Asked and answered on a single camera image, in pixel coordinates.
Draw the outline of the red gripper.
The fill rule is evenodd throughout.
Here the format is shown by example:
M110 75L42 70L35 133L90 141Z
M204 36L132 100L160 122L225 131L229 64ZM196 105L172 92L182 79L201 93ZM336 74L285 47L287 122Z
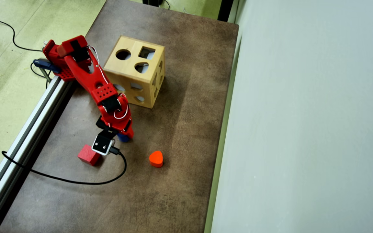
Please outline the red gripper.
M125 140L130 140L134 136L132 123L130 111L120 113L102 111L102 115L98 118L96 126L100 129L114 129L119 134L125 134Z

